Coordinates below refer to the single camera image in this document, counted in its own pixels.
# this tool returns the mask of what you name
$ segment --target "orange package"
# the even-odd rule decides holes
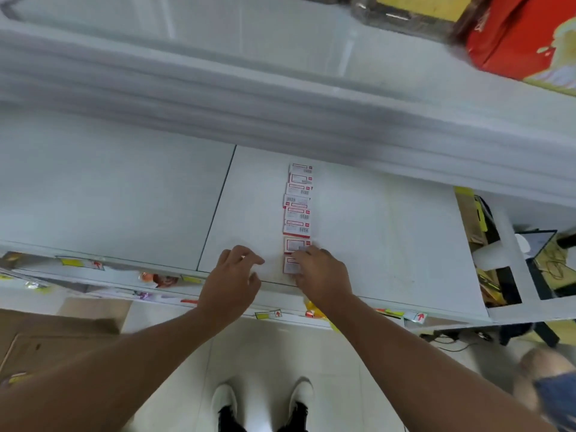
[[[576,0],[492,0],[466,47],[481,70],[576,95]]]

